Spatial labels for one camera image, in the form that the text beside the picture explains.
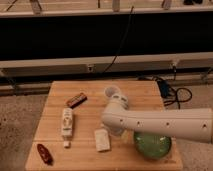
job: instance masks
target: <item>railing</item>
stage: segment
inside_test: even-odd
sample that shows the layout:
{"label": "railing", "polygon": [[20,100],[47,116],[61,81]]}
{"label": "railing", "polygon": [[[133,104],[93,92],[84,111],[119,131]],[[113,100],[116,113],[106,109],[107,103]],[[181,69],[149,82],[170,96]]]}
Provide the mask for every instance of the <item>railing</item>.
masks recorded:
{"label": "railing", "polygon": [[1,0],[0,17],[121,14],[132,6],[135,13],[213,11],[211,0],[195,5],[182,0]]}

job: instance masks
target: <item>speckled floor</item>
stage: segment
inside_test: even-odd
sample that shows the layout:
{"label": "speckled floor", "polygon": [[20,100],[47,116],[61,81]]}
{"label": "speckled floor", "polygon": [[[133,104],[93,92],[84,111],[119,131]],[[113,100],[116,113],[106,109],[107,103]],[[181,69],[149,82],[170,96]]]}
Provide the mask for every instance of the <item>speckled floor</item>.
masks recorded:
{"label": "speckled floor", "polygon": [[[213,107],[213,85],[190,86],[182,108]],[[0,171],[24,171],[47,95],[0,98]],[[184,171],[213,170],[213,145],[177,140]]]}

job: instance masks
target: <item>small white block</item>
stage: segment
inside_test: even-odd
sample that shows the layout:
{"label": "small white block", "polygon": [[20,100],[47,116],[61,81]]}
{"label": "small white block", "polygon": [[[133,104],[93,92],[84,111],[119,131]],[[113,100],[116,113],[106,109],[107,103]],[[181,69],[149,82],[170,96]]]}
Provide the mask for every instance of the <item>small white block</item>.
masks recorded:
{"label": "small white block", "polygon": [[64,148],[70,148],[70,142],[64,141]]}
{"label": "small white block", "polygon": [[105,129],[95,130],[95,143],[97,151],[110,150],[109,134]]}

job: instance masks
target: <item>white bottle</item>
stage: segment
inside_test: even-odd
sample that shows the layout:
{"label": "white bottle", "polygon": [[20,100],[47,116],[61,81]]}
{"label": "white bottle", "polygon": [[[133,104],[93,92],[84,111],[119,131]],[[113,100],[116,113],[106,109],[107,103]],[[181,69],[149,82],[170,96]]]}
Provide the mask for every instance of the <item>white bottle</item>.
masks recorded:
{"label": "white bottle", "polygon": [[70,138],[72,137],[73,113],[72,109],[64,108],[62,113],[61,135],[64,140],[64,148],[70,147]]}

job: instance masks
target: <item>chocolate bar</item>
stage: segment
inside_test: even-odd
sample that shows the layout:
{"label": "chocolate bar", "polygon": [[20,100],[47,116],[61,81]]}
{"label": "chocolate bar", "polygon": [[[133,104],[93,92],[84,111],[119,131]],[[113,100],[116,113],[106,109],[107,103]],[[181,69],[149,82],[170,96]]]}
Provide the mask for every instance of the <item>chocolate bar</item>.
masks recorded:
{"label": "chocolate bar", "polygon": [[85,100],[87,100],[87,96],[84,93],[80,93],[73,97],[72,99],[67,101],[67,106],[70,108],[75,108],[76,106],[83,103]]}

